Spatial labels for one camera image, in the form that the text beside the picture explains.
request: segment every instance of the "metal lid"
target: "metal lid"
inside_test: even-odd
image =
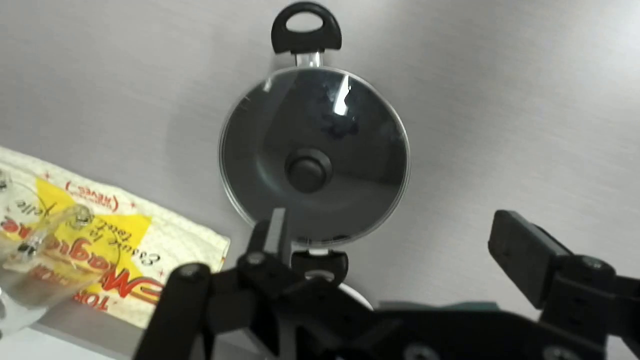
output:
[[[237,106],[221,149],[227,192],[251,223],[275,208],[291,236],[335,246],[396,207],[409,142],[399,115],[363,80],[329,68],[271,76]]]

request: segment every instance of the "screw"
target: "screw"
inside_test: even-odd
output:
[[[252,266],[258,266],[264,262],[264,254],[263,252],[252,252],[246,256],[246,262],[252,265]]]
[[[546,346],[542,350],[544,360],[580,360],[580,357],[569,349],[562,346]]]
[[[404,350],[404,360],[440,360],[440,357],[424,345],[410,345]]]
[[[582,265],[587,265],[587,266],[592,268],[592,270],[604,268],[604,265],[602,265],[599,259],[591,259],[591,256],[584,256],[584,259],[582,259]]]
[[[199,270],[201,270],[199,265],[187,265],[187,266],[180,268],[180,277],[182,277],[182,278],[195,278],[195,275],[197,275]]]

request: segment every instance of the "black mechanical arm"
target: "black mechanical arm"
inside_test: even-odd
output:
[[[516,213],[496,213],[491,254],[542,311],[538,322],[477,307],[368,311],[335,283],[291,268],[287,213],[257,224],[237,268],[173,272],[136,358],[215,357],[245,329],[264,355],[301,360],[600,360],[621,336],[640,358],[640,283],[576,256]]]

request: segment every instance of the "lid handle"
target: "lid handle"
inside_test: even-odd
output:
[[[319,31],[295,33],[287,28],[287,22],[296,14],[315,14],[323,21]],[[343,49],[340,25],[331,10],[315,3],[296,3],[287,6],[275,21],[273,26],[273,47],[276,54],[307,54],[307,53],[325,53],[327,49]]]

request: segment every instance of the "black knob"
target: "black knob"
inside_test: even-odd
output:
[[[319,192],[333,177],[331,159],[317,149],[296,150],[287,166],[287,178],[298,192]]]

